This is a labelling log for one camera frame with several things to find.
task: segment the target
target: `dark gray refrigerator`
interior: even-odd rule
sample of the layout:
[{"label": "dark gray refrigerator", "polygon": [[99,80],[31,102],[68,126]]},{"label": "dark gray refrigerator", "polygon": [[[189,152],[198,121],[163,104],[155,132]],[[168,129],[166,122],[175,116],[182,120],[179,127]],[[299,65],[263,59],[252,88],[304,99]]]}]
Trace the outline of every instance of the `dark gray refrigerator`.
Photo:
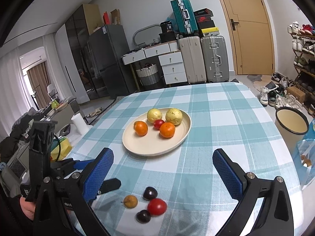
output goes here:
[{"label": "dark gray refrigerator", "polygon": [[101,77],[112,99],[136,91],[136,84],[129,65],[121,56],[129,51],[121,25],[105,25],[89,36],[88,48],[92,60],[92,74]]}]

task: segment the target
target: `beige oval plate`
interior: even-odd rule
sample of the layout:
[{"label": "beige oval plate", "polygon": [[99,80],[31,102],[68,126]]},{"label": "beige oval plate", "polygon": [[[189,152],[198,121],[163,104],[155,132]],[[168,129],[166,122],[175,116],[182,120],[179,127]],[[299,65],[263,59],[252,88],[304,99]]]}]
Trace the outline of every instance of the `beige oval plate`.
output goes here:
[{"label": "beige oval plate", "polygon": [[[162,120],[165,121],[166,112],[169,108],[159,109],[163,114]],[[157,156],[165,154],[178,147],[187,137],[192,121],[187,113],[182,111],[183,120],[181,124],[175,126],[175,134],[171,138],[164,138],[160,135],[159,130],[153,127],[146,114],[140,115],[138,118],[130,122],[122,134],[122,143],[129,151],[142,156]],[[133,124],[138,121],[144,121],[148,125],[148,133],[145,136],[138,136],[133,129]]]}]

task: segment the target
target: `checkered tablecloth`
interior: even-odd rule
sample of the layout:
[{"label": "checkered tablecloth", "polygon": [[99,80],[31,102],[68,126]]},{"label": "checkered tablecloth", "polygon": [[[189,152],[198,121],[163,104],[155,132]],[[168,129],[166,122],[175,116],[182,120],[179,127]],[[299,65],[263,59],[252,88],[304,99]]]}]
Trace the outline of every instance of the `checkered tablecloth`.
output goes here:
[{"label": "checkered tablecloth", "polygon": [[[192,119],[190,133],[168,154],[133,155],[123,146],[122,133],[131,121],[153,107],[187,112]],[[132,94],[107,112],[69,157],[93,159],[104,147],[115,155],[106,179],[116,177],[122,185],[99,196],[92,207],[112,236],[215,235],[237,204],[212,164],[217,148],[245,172],[265,179],[284,178],[299,234],[303,202],[292,158],[270,116],[243,84],[200,84]],[[164,215],[140,224],[135,214],[147,207],[148,202],[142,199],[147,186],[158,190],[168,209]],[[129,194],[139,200],[134,209],[126,209],[121,203]],[[242,235],[250,232],[261,203],[259,199]]]}]

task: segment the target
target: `black cable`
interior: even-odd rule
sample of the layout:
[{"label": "black cable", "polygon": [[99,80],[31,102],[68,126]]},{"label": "black cable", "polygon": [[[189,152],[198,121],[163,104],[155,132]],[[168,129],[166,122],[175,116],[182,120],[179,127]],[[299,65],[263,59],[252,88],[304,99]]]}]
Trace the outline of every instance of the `black cable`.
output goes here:
[{"label": "black cable", "polygon": [[58,145],[59,145],[59,153],[58,153],[58,156],[56,158],[55,161],[58,161],[59,157],[60,157],[60,153],[61,153],[61,145],[60,145],[60,140],[59,138],[54,134],[54,137],[57,139],[57,142],[58,142]]}]

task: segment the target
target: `metal bolt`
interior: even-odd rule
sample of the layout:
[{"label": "metal bolt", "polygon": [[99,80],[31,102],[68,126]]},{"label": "metal bolt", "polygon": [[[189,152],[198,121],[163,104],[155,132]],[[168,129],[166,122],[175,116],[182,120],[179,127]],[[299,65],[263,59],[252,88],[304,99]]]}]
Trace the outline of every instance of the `metal bolt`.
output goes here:
[{"label": "metal bolt", "polygon": [[250,178],[250,179],[255,178],[255,174],[252,173],[252,172],[248,172],[248,173],[246,174],[246,176],[247,176],[248,178]]},{"label": "metal bolt", "polygon": [[282,183],[282,182],[283,182],[283,178],[280,177],[280,176],[277,176],[277,181],[278,181],[279,183]]},{"label": "metal bolt", "polygon": [[49,181],[50,181],[50,177],[49,176],[44,178],[44,183],[48,183]]},{"label": "metal bolt", "polygon": [[78,178],[80,176],[80,173],[79,172],[74,172],[72,175],[71,175],[71,177],[72,178]]}]

